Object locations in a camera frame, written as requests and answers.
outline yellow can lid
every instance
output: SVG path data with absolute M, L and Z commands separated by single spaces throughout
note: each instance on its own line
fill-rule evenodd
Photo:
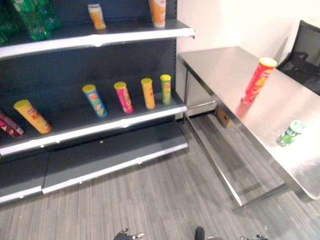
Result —
M 262 64 L 263 66 L 274 68 L 277 66 L 277 61 L 272 59 L 271 57 L 260 57 L 259 63 Z
M 171 76 L 169 74 L 163 74 L 160 76 L 161 81 L 170 81 Z
M 30 103 L 27 99 L 23 99 L 23 100 L 17 101 L 17 102 L 13 105 L 13 108 L 14 108 L 14 109 L 19 109 L 19 108 L 26 107 L 26 106 L 28 106 L 28 105 L 31 105 L 31 103 Z
M 96 90 L 96 86 L 93 85 L 93 84 L 88 84 L 88 85 L 85 85 L 83 88 L 82 88 L 82 91 L 84 93 L 90 93 L 92 91 Z
M 141 79 L 141 84 L 152 84 L 152 79 L 151 78 L 142 78 Z
M 115 89 L 125 89 L 127 84 L 124 81 L 118 81 L 113 86 Z

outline table top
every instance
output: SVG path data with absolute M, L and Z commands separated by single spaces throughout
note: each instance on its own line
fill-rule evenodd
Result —
M 179 59 L 271 155 L 271 166 L 301 200 L 320 199 L 320 96 L 275 69 L 254 103 L 243 105 L 257 57 L 235 46 L 185 52 Z M 276 139 L 293 120 L 304 121 L 307 128 L 281 147 Z

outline black chair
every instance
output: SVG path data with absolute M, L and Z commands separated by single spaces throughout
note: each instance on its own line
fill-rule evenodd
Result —
M 293 48 L 277 69 L 320 95 L 320 28 L 301 20 Z

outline striped carpet floor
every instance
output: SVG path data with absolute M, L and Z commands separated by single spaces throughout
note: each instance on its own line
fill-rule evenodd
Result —
M 211 156 L 228 171 L 244 202 L 282 181 L 242 134 L 223 128 L 211 114 L 192 119 Z M 146 240 L 206 236 L 238 240 L 260 233 L 270 240 L 317 240 L 319 201 L 293 192 L 235 213 L 224 188 L 188 124 L 189 148 L 109 175 L 0 208 L 1 240 L 112 240 L 120 229 L 145 232 Z

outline blue pringles can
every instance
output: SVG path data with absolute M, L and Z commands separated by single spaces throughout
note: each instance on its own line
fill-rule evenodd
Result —
M 103 102 L 101 101 L 101 98 L 96 90 L 96 86 L 93 84 L 85 85 L 82 88 L 82 91 L 85 93 L 86 97 L 88 98 L 91 106 L 93 107 L 95 114 L 99 118 L 103 118 L 107 116 L 107 110 L 104 106 Z

